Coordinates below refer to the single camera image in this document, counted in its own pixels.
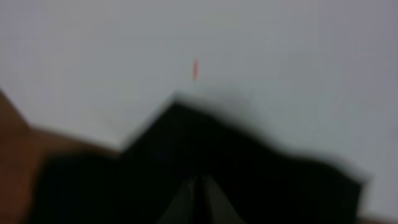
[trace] red mark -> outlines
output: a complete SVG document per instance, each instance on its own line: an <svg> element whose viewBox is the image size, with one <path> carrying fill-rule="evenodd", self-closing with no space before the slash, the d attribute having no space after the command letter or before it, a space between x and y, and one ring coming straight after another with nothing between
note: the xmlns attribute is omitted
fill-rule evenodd
<svg viewBox="0 0 398 224"><path fill-rule="evenodd" d="M193 61L193 79L198 79L198 59Z"/></svg>

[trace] white wall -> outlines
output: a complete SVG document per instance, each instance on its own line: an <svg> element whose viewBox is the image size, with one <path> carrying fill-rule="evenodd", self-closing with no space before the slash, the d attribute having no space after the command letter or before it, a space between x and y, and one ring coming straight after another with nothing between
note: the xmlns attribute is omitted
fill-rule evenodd
<svg viewBox="0 0 398 224"><path fill-rule="evenodd" d="M365 170L362 213L398 219L397 14L396 0L2 0L0 87L32 124L116 149L193 93Z"/></svg>

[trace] black object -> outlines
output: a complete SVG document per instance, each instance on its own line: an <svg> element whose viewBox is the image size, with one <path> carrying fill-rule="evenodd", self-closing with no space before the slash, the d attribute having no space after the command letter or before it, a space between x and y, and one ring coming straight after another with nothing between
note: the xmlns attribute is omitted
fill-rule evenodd
<svg viewBox="0 0 398 224"><path fill-rule="evenodd" d="M180 186L203 174L249 224L356 221L359 183L176 103L117 160L84 154L50 161L27 223L156 223ZM195 200L193 223L210 222L205 199Z"/></svg>

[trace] black fabric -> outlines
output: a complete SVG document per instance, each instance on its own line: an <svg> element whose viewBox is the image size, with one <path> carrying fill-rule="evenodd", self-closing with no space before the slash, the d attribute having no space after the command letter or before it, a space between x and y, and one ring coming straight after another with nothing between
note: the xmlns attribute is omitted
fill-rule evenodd
<svg viewBox="0 0 398 224"><path fill-rule="evenodd" d="M176 103L116 161L50 162L27 222L155 223L185 180L210 174L247 223L355 223L359 183L274 149Z"/></svg>

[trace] red laser dot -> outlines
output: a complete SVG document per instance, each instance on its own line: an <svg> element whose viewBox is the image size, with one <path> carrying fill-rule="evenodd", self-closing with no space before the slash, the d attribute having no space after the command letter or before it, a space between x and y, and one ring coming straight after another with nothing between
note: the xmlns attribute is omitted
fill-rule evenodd
<svg viewBox="0 0 398 224"><path fill-rule="evenodd" d="M195 59L193 61L193 79L197 80L198 79L198 60Z"/></svg>

